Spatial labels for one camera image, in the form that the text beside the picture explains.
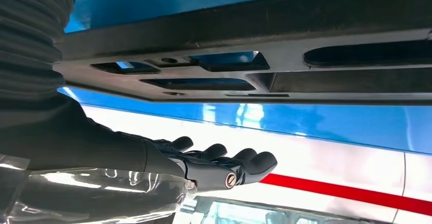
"rectangular cutout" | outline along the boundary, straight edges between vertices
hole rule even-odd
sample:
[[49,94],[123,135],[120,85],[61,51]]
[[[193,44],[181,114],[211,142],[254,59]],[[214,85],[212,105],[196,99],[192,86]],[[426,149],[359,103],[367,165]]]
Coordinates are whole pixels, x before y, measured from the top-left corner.
[[432,68],[270,73],[273,93],[432,93]]
[[128,61],[118,61],[112,63],[101,63],[90,65],[98,70],[103,70],[105,72],[114,74],[159,74],[160,70],[154,68],[153,66],[139,63],[139,62],[128,62]]
[[432,64],[432,41],[404,41],[322,47],[304,54],[312,67]]
[[258,51],[196,55],[191,58],[210,72],[270,69],[264,56]]
[[247,81],[235,78],[142,79],[140,81],[172,90],[255,90]]
[[228,97],[261,97],[261,98],[289,98],[288,94],[253,94],[253,93],[249,93],[249,94],[225,94],[225,96]]

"black metal bracket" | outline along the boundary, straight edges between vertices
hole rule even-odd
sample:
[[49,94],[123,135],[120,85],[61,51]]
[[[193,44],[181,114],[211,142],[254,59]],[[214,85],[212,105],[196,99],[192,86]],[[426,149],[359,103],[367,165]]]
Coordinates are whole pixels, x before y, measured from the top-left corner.
[[[70,86],[149,101],[431,105],[431,4],[258,0],[192,11],[69,34],[55,69]],[[255,60],[212,67],[195,58],[235,52]],[[118,61],[160,72],[94,68]],[[154,82],[197,78],[254,89]]]

